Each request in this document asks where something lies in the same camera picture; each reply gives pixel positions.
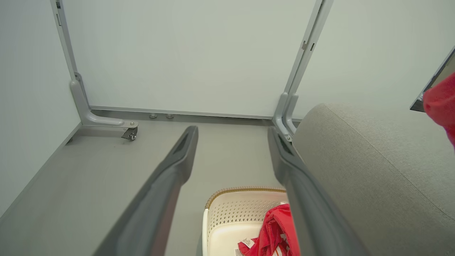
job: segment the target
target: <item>red cloth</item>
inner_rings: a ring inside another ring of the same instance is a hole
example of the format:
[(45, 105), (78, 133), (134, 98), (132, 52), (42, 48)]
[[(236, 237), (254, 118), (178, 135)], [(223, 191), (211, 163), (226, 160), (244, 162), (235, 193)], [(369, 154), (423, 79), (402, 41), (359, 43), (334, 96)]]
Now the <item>red cloth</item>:
[(300, 256), (289, 204), (268, 210), (259, 237), (252, 240), (254, 245), (251, 249), (242, 242), (238, 244), (238, 248), (245, 256), (272, 256), (275, 250), (280, 249), (283, 256)]
[(424, 93), (424, 109), (455, 147), (455, 72)]

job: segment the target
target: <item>baseboard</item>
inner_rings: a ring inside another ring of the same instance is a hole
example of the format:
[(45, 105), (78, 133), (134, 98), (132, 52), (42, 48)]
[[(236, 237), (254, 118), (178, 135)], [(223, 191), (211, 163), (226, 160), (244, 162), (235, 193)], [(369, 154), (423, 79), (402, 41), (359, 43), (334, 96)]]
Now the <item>baseboard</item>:
[(33, 178), (29, 181), (27, 186), (21, 191), (21, 193), (16, 197), (16, 199), (13, 201), (13, 203), (8, 207), (6, 212), (0, 217), (0, 226), (3, 222), (3, 220), (7, 217), (7, 215), (11, 212), (11, 210), (16, 206), (16, 204), (22, 199), (23, 195), (27, 193), (27, 191), (32, 187), (33, 183), (36, 181), (36, 179), (40, 176), (42, 173), (42, 170), (44, 170), (47, 165), (51, 162), (51, 160), (55, 157), (57, 152), (59, 152), (63, 146), (68, 143), (68, 141), (74, 136), (74, 134), (77, 132), (82, 127), (82, 123), (79, 122), (76, 127), (71, 131), (71, 133), (66, 137), (66, 139), (60, 144), (60, 146), (54, 151), (54, 153), (49, 157), (49, 159), (41, 166), (41, 168), (38, 170), (38, 172), (33, 176)]

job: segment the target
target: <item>white laundry basket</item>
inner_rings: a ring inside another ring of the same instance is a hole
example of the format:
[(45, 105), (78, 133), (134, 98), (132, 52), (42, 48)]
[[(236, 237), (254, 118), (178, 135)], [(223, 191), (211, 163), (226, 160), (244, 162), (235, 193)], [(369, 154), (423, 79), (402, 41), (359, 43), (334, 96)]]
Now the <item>white laundry basket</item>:
[(237, 187), (214, 193), (202, 220), (202, 255), (235, 256), (238, 243), (259, 235), (267, 211), (287, 204), (286, 190)]

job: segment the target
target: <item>metal leg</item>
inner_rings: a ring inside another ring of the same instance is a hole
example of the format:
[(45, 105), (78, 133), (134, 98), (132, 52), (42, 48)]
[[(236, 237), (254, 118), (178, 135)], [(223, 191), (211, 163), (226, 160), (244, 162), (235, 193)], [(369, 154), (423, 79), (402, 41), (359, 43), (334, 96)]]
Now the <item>metal leg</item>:
[(289, 105), (288, 107), (284, 110), (284, 119), (286, 120), (285, 126), (288, 129), (289, 133), (291, 136), (294, 136), (295, 131), (297, 128), (295, 127), (294, 123), (292, 122), (292, 113), (294, 112), (295, 104), (297, 104), (297, 99), (298, 95), (293, 94), (290, 97)]
[(285, 137), (288, 141), (292, 141), (292, 137), (289, 134), (288, 129), (284, 126), (283, 122), (283, 112), (284, 106), (286, 105), (286, 101), (288, 99), (288, 93), (283, 92), (280, 96), (280, 100), (278, 101), (278, 106), (275, 109), (275, 114), (273, 115), (273, 123), (278, 128), (278, 131)]
[(101, 126), (101, 127), (119, 127), (119, 128), (135, 128), (137, 133), (137, 121), (123, 120), (118, 118), (100, 117), (90, 111), (90, 107), (85, 98), (81, 84), (77, 80), (70, 82), (71, 93), (73, 94), (74, 103), (76, 104), (79, 117), (82, 125), (86, 126)]
[(66, 23), (63, 3), (61, 0), (51, 0), (51, 6), (52, 11), (54, 12), (54, 18), (56, 19), (57, 30), (60, 36), (63, 52), (65, 54), (68, 70), (70, 71), (72, 78), (72, 81), (70, 82), (71, 93), (73, 94), (74, 103), (76, 104), (77, 111), (79, 112), (82, 125), (128, 128), (122, 138), (129, 140), (136, 139), (137, 126), (139, 125), (138, 121), (100, 117), (90, 111), (82, 76), (77, 72), (76, 60), (71, 46), (70, 33)]
[(302, 81), (303, 74), (308, 66), (310, 57), (315, 50), (316, 43), (321, 35), (322, 28), (329, 15), (334, 0), (316, 0), (311, 13), (302, 44), (297, 52), (294, 66), (289, 75), (284, 92), (280, 96), (278, 106), (273, 115), (273, 123), (280, 133), (292, 141), (296, 127), (292, 123), (292, 113), (297, 103), (297, 88)]

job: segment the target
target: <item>basket rim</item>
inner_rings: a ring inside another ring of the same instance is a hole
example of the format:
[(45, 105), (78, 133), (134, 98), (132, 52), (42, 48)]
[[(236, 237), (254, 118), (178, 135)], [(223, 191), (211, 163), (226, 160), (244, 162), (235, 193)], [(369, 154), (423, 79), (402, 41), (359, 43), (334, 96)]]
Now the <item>basket rim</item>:
[(231, 192), (242, 192), (242, 191), (266, 191), (266, 192), (286, 193), (285, 189), (276, 188), (276, 187), (267, 187), (267, 186), (246, 186), (246, 187), (233, 187), (233, 188), (220, 189), (217, 192), (213, 193), (212, 196), (207, 200), (207, 203), (205, 204), (205, 208), (209, 209), (213, 200), (215, 200), (215, 198), (219, 197), (222, 194), (231, 193)]

